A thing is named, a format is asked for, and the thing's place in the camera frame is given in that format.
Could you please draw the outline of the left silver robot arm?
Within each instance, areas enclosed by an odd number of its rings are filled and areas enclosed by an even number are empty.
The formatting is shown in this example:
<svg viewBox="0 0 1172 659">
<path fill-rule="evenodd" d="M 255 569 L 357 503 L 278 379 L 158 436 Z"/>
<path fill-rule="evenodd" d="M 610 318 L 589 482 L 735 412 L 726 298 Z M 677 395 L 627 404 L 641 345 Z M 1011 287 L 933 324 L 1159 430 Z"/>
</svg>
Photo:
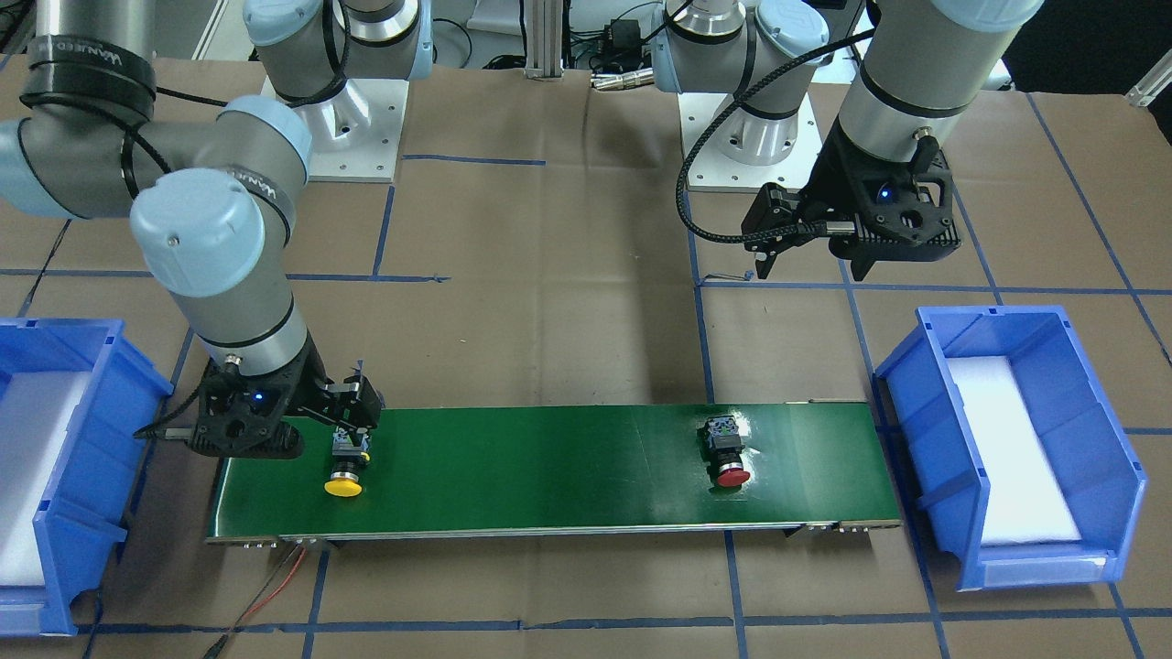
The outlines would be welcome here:
<svg viewBox="0 0 1172 659">
<path fill-rule="evenodd" d="M 652 47 L 661 91 L 723 95 L 684 154 L 679 220 L 713 243 L 740 243 L 766 278 L 788 249 L 825 238 L 861 281 L 879 261 L 938 261 L 962 243 L 943 142 L 1038 1 L 883 1 L 874 29 L 832 40 L 803 1 L 665 1 Z M 734 235 L 691 220 L 684 188 L 703 147 L 749 167 L 786 158 L 816 68 L 867 42 L 808 184 L 766 182 Z"/>
</svg>

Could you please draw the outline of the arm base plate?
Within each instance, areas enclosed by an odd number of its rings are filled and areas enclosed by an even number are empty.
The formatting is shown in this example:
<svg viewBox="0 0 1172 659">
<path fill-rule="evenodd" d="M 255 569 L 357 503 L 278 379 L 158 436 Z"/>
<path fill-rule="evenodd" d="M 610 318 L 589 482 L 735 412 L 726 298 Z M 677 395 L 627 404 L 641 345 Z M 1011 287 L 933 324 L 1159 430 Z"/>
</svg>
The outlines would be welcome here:
<svg viewBox="0 0 1172 659">
<path fill-rule="evenodd" d="M 311 130 L 309 179 L 394 182 L 407 91 L 403 80 L 349 79 L 331 98 L 298 107 Z"/>
<path fill-rule="evenodd" d="M 788 190 L 808 185 L 823 141 L 813 108 L 804 96 L 798 113 L 783 120 L 759 118 L 744 110 L 721 124 L 688 174 L 688 190 L 754 193 L 766 183 Z"/>
</svg>

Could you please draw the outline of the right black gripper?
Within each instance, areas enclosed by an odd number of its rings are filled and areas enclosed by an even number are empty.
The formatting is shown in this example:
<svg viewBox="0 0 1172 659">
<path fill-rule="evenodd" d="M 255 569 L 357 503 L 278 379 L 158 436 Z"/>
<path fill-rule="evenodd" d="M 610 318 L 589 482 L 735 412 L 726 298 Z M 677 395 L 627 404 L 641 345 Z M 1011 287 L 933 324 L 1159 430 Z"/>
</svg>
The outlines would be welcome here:
<svg viewBox="0 0 1172 659">
<path fill-rule="evenodd" d="M 188 439 L 193 453 L 213 458 L 297 458 L 304 439 L 285 416 L 311 416 L 331 407 L 325 374 L 313 338 L 306 338 L 292 362 L 257 376 L 210 359 L 200 382 L 200 409 Z M 364 375 L 331 386 L 332 458 L 368 458 L 384 398 Z"/>
</svg>

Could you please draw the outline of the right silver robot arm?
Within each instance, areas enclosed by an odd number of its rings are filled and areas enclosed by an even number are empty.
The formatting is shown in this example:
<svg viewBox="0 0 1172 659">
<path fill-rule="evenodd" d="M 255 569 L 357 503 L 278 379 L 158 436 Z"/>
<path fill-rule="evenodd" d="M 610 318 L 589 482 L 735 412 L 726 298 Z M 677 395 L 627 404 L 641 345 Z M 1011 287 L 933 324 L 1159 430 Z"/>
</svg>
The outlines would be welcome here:
<svg viewBox="0 0 1172 659">
<path fill-rule="evenodd" d="M 311 161 L 375 145 L 360 79 L 425 79 L 427 1 L 247 1 L 243 21 L 273 93 L 209 124 L 155 118 L 150 1 L 41 1 L 21 103 L 4 123 L 4 199 L 63 220 L 122 218 L 210 355 L 188 447 L 216 458 L 297 458 L 288 417 L 331 426 L 361 464 L 381 414 L 356 374 L 335 383 L 298 310 L 282 251 Z"/>
</svg>

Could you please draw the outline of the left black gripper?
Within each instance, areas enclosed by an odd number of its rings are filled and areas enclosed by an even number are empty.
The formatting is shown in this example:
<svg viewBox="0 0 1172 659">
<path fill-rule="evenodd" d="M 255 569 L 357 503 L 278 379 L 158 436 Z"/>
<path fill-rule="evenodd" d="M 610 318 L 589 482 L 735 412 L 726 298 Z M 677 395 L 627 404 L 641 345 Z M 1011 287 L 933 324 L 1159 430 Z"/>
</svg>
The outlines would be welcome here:
<svg viewBox="0 0 1172 659">
<path fill-rule="evenodd" d="M 941 260 L 963 243 L 952 191 L 950 169 L 931 129 L 900 162 L 863 151 L 833 125 L 799 192 L 776 183 L 759 188 L 742 233 L 765 238 L 744 247 L 759 280 L 771 274 L 781 252 L 820 238 L 850 263 L 853 281 L 865 280 L 883 260 Z"/>
</svg>

